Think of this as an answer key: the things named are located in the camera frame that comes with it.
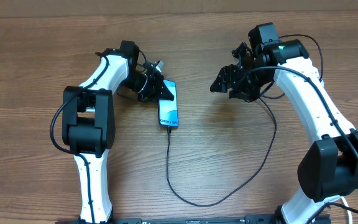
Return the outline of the Samsung Galaxy smartphone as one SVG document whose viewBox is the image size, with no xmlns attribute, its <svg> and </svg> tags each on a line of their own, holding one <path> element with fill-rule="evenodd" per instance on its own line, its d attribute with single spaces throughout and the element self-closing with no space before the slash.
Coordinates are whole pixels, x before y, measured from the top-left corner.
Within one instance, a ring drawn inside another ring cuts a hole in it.
<svg viewBox="0 0 358 224">
<path fill-rule="evenodd" d="M 178 105 L 177 105 L 177 86 L 170 80 L 164 80 L 167 89 L 173 95 L 173 100 L 158 101 L 158 122 L 161 126 L 177 128 L 178 122 Z"/>
</svg>

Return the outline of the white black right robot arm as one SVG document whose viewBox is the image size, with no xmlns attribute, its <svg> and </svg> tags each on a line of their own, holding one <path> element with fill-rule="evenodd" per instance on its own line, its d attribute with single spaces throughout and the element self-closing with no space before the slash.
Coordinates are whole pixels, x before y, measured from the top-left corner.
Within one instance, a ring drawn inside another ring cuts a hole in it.
<svg viewBox="0 0 358 224">
<path fill-rule="evenodd" d="M 249 42 L 232 51 L 210 87 L 245 102 L 281 88 L 299 116 L 310 148 L 297 170 L 299 189 L 272 215 L 248 215 L 247 223 L 329 223 L 325 208 L 358 189 L 358 130 L 337 109 L 322 76 L 298 39 L 282 41 L 272 23 L 257 25 Z"/>
</svg>

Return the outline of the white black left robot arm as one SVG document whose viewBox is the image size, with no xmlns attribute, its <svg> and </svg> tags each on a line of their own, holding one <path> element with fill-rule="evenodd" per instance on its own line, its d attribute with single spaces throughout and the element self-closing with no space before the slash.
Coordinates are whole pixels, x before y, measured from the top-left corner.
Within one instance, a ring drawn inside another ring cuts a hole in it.
<svg viewBox="0 0 358 224">
<path fill-rule="evenodd" d="M 63 91 L 57 111 L 62 115 L 62 139 L 80 175 L 82 206 L 76 223 L 112 223 L 107 160 L 116 133 L 113 95 L 117 89 L 131 89 L 141 102 L 175 100 L 160 62 L 145 61 L 144 71 L 136 69 L 141 54 L 133 41 L 107 48 L 97 54 L 99 67 L 87 81 Z"/>
</svg>

